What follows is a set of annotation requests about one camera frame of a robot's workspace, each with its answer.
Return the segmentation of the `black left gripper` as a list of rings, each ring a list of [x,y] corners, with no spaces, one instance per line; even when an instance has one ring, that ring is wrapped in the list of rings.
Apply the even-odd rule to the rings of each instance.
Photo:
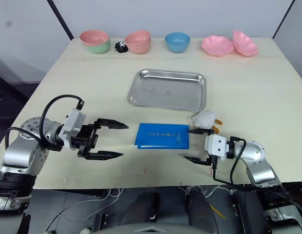
[[[104,118],[98,118],[93,124],[82,125],[79,133],[71,137],[73,149],[78,149],[78,157],[83,157],[87,160],[109,160],[123,155],[123,153],[111,151],[90,152],[91,149],[95,148],[99,137],[96,134],[97,129],[100,129],[102,126],[108,127],[109,129],[129,129],[124,123]]]

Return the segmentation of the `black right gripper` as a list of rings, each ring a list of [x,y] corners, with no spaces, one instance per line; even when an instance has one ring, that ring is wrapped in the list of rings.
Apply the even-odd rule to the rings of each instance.
[[[215,132],[213,129],[193,129],[189,131],[190,134],[197,134],[197,135],[204,135],[207,134],[207,136],[205,137],[205,144],[204,144],[204,149],[206,152],[208,152],[208,140],[207,137],[210,135],[213,135]],[[199,157],[192,157],[192,156],[184,156],[185,159],[195,163],[195,164],[199,164],[199,165],[204,165],[204,166],[212,166],[212,169],[216,169],[217,168],[217,163],[218,163],[218,159],[216,156],[214,155],[210,155],[208,154],[208,158],[206,159],[206,161],[202,161]]]

